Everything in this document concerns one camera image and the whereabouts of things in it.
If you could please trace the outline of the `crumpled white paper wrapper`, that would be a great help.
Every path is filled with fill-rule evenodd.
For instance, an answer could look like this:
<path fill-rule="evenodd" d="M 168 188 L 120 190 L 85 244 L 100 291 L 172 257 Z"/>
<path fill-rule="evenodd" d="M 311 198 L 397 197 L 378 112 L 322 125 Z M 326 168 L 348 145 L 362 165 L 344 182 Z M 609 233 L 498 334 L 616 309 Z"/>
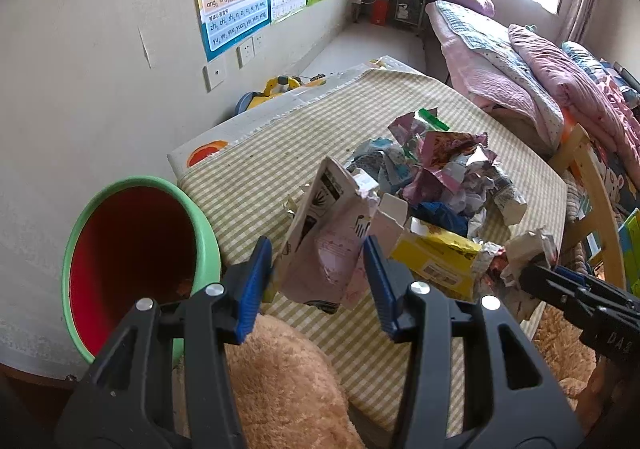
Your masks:
<path fill-rule="evenodd" d="M 494 203 L 506 226 L 520 224 L 528 208 L 525 197 L 498 162 L 467 172 L 448 206 L 457 214 L 471 217 L 490 202 Z"/>

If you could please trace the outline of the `blue plastic wrapper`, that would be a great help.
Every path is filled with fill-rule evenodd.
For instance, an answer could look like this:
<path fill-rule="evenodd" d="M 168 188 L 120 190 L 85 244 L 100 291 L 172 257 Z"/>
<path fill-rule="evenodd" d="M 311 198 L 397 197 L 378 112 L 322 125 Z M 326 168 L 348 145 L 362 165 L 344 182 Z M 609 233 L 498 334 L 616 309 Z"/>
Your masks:
<path fill-rule="evenodd" d="M 411 206 L 410 215 L 461 237 L 465 237 L 469 231 L 469 218 L 454 213 L 447 204 L 442 202 L 421 202 Z"/>

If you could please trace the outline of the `pink quilt bed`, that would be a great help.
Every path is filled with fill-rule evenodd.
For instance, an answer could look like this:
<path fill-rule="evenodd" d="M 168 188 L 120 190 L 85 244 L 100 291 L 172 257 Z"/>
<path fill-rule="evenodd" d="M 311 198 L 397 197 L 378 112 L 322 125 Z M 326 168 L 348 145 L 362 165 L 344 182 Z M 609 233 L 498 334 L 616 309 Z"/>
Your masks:
<path fill-rule="evenodd" d="M 611 76 L 593 79 L 567 53 L 570 44 L 556 46 L 518 24 L 447 1 L 425 11 L 456 91 L 546 158 L 566 125 L 582 125 L 638 185 L 639 123 Z"/>

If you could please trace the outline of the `colourful children book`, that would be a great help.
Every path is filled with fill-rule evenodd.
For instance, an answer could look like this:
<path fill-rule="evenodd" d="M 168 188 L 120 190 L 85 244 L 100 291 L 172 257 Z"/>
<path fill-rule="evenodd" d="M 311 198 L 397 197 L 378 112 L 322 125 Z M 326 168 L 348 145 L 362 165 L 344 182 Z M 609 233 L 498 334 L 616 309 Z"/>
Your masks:
<path fill-rule="evenodd" d="M 640 297 L 640 226 L 639 209 L 635 208 L 618 228 L 623 254 L 626 289 Z"/>

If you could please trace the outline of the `white wall socket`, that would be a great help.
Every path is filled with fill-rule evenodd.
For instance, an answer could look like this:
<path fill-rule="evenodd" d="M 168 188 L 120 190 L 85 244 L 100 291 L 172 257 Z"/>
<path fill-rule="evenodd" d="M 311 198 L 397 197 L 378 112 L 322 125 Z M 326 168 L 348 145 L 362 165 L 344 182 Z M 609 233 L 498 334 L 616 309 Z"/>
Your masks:
<path fill-rule="evenodd" d="M 240 69 L 245 68 L 255 58 L 254 39 L 251 36 L 238 45 L 236 56 Z"/>

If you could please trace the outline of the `green snack wrapper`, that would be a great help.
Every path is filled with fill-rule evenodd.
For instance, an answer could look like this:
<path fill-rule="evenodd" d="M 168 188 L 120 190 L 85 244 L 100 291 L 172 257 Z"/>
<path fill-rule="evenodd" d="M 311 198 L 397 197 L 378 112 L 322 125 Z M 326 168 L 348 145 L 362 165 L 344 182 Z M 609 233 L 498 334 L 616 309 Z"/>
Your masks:
<path fill-rule="evenodd" d="M 437 112 L 421 108 L 418 111 L 418 116 L 421 120 L 427 123 L 430 128 L 433 128 L 434 131 L 448 132 L 450 130 L 450 127 L 446 123 L 439 120 Z"/>

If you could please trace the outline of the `grey blue crumpled wrapper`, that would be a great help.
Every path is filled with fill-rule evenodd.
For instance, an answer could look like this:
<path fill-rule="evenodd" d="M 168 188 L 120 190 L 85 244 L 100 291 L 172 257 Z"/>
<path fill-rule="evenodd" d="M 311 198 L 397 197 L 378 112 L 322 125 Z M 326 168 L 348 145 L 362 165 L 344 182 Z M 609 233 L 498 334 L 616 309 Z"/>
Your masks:
<path fill-rule="evenodd" d="M 363 170 L 378 182 L 380 190 L 395 195 L 416 176 L 416 161 L 395 140 L 378 137 L 361 143 L 346 163 L 348 172 Z"/>

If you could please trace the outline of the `yellow toy vehicle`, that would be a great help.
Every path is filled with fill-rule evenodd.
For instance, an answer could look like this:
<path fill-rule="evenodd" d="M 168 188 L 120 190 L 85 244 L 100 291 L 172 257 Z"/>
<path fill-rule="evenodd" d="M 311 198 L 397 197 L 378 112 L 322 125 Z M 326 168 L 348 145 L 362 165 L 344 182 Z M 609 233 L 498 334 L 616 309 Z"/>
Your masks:
<path fill-rule="evenodd" d="M 268 100 L 278 97 L 284 93 L 296 90 L 299 87 L 315 87 L 321 85 L 326 80 L 325 74 L 317 74 L 311 78 L 301 78 L 300 76 L 277 76 L 270 79 L 261 92 L 247 92 L 236 103 L 234 114 L 239 114 L 260 106 Z"/>

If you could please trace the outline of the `wooden chair frame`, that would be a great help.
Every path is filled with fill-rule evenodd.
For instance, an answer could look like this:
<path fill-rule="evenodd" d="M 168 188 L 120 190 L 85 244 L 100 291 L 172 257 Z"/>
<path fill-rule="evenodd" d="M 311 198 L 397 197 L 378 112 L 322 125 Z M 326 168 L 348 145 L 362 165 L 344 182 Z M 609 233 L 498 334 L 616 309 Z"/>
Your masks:
<path fill-rule="evenodd" d="M 615 221 L 614 210 L 604 183 L 598 172 L 596 162 L 589 154 L 591 140 L 585 128 L 575 124 L 562 141 L 558 151 L 549 160 L 550 168 L 563 175 L 571 166 L 577 170 L 582 186 L 586 189 L 591 210 L 579 220 L 569 222 L 563 232 L 561 253 L 572 250 L 585 240 L 590 233 L 597 232 L 601 247 L 589 263 L 604 266 L 604 280 L 620 290 L 626 289 L 626 273 L 620 236 Z"/>

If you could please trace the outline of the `white paper ball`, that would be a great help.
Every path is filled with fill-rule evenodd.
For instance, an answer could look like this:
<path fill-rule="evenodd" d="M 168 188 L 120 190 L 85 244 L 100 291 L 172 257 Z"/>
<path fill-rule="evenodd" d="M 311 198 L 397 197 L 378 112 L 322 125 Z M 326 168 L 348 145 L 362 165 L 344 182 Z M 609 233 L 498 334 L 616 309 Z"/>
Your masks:
<path fill-rule="evenodd" d="M 542 228 L 527 230 L 511 238 L 504 246 L 506 268 L 501 272 L 501 280 L 507 287 L 515 287 L 525 266 L 539 265 L 554 268 L 558 262 L 558 248 L 550 232 Z"/>

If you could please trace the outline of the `green red trash bin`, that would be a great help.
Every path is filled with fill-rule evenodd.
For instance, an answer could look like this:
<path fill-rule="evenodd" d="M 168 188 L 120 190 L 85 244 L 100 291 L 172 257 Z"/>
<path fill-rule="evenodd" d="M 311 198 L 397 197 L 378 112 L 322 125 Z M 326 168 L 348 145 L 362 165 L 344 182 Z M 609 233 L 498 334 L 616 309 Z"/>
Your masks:
<path fill-rule="evenodd" d="M 102 189 L 70 232 L 62 264 L 63 319 L 85 362 L 142 297 L 187 299 L 221 279 L 212 226 L 175 184 L 134 176 Z"/>

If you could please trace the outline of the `pink foil snack bag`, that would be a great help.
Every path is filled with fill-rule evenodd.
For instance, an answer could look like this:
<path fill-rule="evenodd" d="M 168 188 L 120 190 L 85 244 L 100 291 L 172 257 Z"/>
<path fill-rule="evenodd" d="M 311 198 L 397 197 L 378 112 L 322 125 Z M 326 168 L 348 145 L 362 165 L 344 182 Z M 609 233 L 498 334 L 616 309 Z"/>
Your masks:
<path fill-rule="evenodd" d="M 399 146 L 416 161 L 416 176 L 401 192 L 410 204 L 451 197 L 467 172 L 497 159 L 488 147 L 486 133 L 434 131 L 419 118 L 418 111 L 406 113 L 388 125 Z"/>

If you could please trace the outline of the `brown plush teddy bear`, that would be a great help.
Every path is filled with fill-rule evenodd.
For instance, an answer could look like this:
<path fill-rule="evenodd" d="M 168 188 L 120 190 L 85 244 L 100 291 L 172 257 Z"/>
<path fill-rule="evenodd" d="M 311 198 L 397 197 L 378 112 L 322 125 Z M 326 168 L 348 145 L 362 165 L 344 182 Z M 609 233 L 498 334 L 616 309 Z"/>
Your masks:
<path fill-rule="evenodd" d="M 361 448 L 348 399 L 328 357 L 272 316 L 226 355 L 236 409 L 250 448 Z"/>

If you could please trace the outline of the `yellow cardboard box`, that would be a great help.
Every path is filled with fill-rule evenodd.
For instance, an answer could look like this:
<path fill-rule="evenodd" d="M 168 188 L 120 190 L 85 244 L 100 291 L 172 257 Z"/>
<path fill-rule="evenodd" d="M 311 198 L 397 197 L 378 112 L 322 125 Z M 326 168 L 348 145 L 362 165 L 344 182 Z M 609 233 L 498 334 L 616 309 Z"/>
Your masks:
<path fill-rule="evenodd" d="M 390 257 L 419 278 L 471 301 L 480 250 L 472 240 L 410 217 Z"/>

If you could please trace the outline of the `torn white pink carton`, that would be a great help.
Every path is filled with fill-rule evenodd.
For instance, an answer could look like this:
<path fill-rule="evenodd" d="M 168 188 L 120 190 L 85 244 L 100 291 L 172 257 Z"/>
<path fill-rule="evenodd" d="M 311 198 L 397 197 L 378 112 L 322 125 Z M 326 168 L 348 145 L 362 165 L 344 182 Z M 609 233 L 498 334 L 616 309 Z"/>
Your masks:
<path fill-rule="evenodd" d="M 355 306 L 367 287 L 358 261 L 378 203 L 378 182 L 367 172 L 324 158 L 274 263 L 276 291 L 330 315 Z"/>

